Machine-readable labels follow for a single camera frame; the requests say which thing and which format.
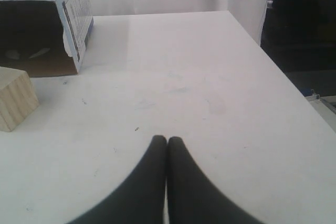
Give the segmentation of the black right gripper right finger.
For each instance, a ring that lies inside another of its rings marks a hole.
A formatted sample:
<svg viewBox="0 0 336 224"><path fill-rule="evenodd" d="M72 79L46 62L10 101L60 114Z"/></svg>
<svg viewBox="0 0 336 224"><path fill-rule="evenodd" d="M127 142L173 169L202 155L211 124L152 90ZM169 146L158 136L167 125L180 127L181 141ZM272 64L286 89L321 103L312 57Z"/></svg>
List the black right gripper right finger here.
<svg viewBox="0 0 336 224"><path fill-rule="evenodd" d="M170 223L259 223L213 185L177 136L167 145L166 181Z"/></svg>

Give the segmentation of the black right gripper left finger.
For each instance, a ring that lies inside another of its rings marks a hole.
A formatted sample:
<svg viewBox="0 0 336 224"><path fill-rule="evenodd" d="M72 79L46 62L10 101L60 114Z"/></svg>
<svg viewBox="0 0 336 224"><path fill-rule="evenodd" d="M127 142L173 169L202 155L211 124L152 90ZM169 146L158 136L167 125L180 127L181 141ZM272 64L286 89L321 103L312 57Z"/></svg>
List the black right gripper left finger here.
<svg viewBox="0 0 336 224"><path fill-rule="evenodd" d="M164 136L153 136L137 166L117 189L71 223L163 223L166 148Z"/></svg>

